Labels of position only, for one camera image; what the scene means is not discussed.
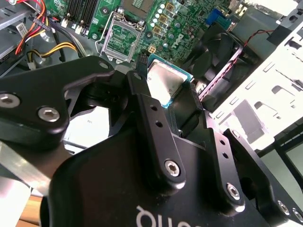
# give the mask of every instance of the motherboard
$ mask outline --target motherboard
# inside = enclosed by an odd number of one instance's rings
[[[181,65],[207,29],[216,8],[229,0],[46,0],[48,13],[75,32],[103,44],[120,62],[148,51]]]

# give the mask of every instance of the bolt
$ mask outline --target bolt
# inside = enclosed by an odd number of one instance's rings
[[[60,114],[57,110],[50,107],[43,107],[38,111],[40,119],[46,122],[56,122],[60,118]]]
[[[237,131],[232,130],[232,133],[235,135],[235,137],[240,138],[240,134]]]
[[[293,213],[299,219],[300,222],[303,222],[302,215],[295,208],[293,208]]]
[[[12,94],[0,94],[0,107],[15,108],[20,105],[20,99]]]
[[[278,204],[279,204],[280,210],[283,211],[283,213],[285,213],[286,215],[289,215],[288,208],[280,200],[278,200]]]
[[[119,8],[119,9],[118,9],[118,13],[119,13],[119,14],[124,14],[124,9]]]
[[[164,163],[166,170],[172,176],[179,176],[180,175],[180,168],[174,161],[168,160]]]
[[[140,21],[138,22],[138,24],[141,25],[141,26],[144,26],[144,23],[145,23],[144,20],[140,20]]]
[[[233,186],[231,183],[227,183],[226,185],[228,193],[235,199],[235,200],[240,200],[240,193],[238,189]]]
[[[93,34],[93,35],[92,35],[92,38],[93,38],[94,40],[98,39],[97,34]]]

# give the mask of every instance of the white connector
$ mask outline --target white connector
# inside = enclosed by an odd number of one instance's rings
[[[9,4],[15,5],[17,3],[17,0],[9,0]]]
[[[78,25],[78,26],[76,27],[75,33],[76,33],[76,34],[80,34],[81,31],[82,31],[82,26]]]
[[[36,69],[36,64],[34,62],[28,62],[27,65],[30,70]]]
[[[68,19],[63,19],[62,22],[61,22],[61,26],[66,28],[67,24],[68,24]]]

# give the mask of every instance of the cable connector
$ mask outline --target cable connector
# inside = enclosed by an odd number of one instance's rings
[[[27,65],[30,70],[36,69],[36,64],[34,62],[28,62]]]
[[[61,22],[61,26],[66,28],[67,27],[67,24],[68,24],[68,19],[64,18]]]
[[[38,24],[39,26],[41,26],[44,30],[46,31],[50,31],[51,28],[46,26],[45,24],[41,23],[39,20],[37,20],[36,18],[33,20],[34,23]]]

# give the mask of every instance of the black metal plate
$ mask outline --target black metal plate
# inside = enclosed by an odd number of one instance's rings
[[[173,196],[157,193],[148,185],[142,171],[141,159],[147,151],[138,145],[139,138],[135,130],[125,131],[75,155],[58,169],[49,197],[53,226],[268,226],[246,198],[245,210],[232,218],[216,211],[208,199],[212,190],[204,180],[211,176],[206,168],[206,152],[177,137],[174,139],[187,182]],[[138,206],[149,211],[155,222],[146,215],[140,218]]]

